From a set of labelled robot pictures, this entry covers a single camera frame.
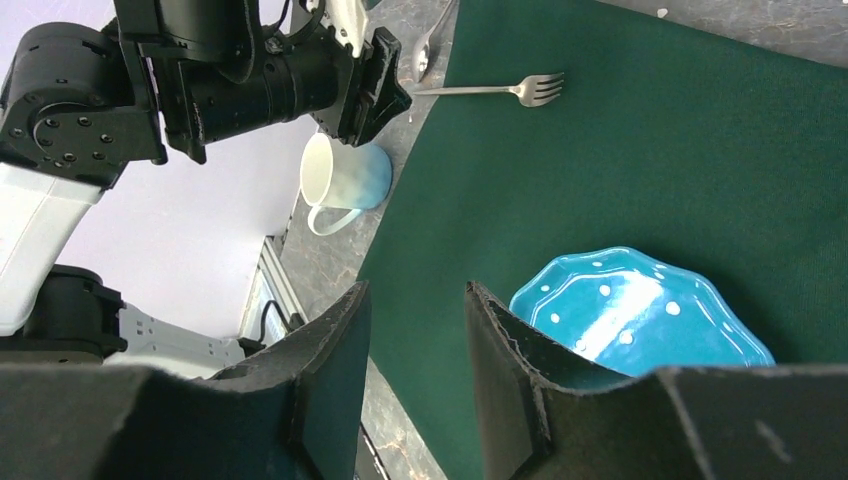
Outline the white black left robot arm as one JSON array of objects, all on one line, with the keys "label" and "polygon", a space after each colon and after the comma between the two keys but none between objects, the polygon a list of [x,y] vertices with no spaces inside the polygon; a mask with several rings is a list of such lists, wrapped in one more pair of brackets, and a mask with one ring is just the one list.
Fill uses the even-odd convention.
[{"label": "white black left robot arm", "polygon": [[209,144],[312,117],[358,147],[405,112],[400,41],[368,1],[288,1],[294,29],[255,1],[118,1],[96,30],[44,23],[21,38],[1,88],[1,359],[95,363],[128,350],[123,301],[57,263],[128,164],[196,163]]}]

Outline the dark green cloth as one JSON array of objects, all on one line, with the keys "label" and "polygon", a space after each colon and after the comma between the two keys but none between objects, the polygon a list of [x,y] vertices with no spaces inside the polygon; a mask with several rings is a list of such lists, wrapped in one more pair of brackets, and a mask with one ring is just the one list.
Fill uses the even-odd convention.
[{"label": "dark green cloth", "polygon": [[777,366],[847,369],[847,73],[597,1],[465,1],[360,278],[370,354],[450,479],[484,479],[465,291],[631,247],[707,277]]}]

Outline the blue polka dot plate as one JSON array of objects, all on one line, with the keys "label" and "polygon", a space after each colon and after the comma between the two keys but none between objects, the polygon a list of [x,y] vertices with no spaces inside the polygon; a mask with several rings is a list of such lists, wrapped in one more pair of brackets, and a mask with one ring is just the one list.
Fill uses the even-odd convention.
[{"label": "blue polka dot plate", "polygon": [[515,292],[509,309],[578,356],[629,377],[665,366],[776,363],[709,280],[630,247],[555,258]]}]

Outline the silver fork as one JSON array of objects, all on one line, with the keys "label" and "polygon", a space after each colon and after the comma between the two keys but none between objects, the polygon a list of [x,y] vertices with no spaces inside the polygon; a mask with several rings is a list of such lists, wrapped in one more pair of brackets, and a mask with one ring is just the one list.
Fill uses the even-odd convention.
[{"label": "silver fork", "polygon": [[414,91],[416,96],[456,96],[481,94],[511,94],[527,108],[544,106],[556,99],[563,88],[563,73],[530,75],[512,86],[441,87]]}]

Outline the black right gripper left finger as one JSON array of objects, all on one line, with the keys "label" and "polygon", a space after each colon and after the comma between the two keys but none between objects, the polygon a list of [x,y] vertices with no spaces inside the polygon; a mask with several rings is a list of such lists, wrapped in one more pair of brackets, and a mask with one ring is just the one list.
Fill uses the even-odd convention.
[{"label": "black right gripper left finger", "polygon": [[145,366],[5,365],[5,479],[350,479],[367,283],[208,380]]}]

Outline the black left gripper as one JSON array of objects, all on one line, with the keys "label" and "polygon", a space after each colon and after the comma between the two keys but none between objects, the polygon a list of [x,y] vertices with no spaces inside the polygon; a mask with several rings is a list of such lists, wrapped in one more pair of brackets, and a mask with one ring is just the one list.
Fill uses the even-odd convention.
[{"label": "black left gripper", "polygon": [[300,45],[276,34],[261,50],[257,72],[241,83],[211,64],[161,60],[168,144],[203,163],[209,144],[310,116],[331,137],[362,146],[411,107],[398,80],[400,54],[400,41],[381,26],[358,58],[326,31]]}]

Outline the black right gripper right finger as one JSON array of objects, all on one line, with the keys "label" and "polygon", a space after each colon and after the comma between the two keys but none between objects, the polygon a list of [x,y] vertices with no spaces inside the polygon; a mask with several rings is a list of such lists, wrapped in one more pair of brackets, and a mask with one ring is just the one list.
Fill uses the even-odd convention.
[{"label": "black right gripper right finger", "polygon": [[628,378],[465,291],[488,479],[843,479],[847,369],[665,367]]}]

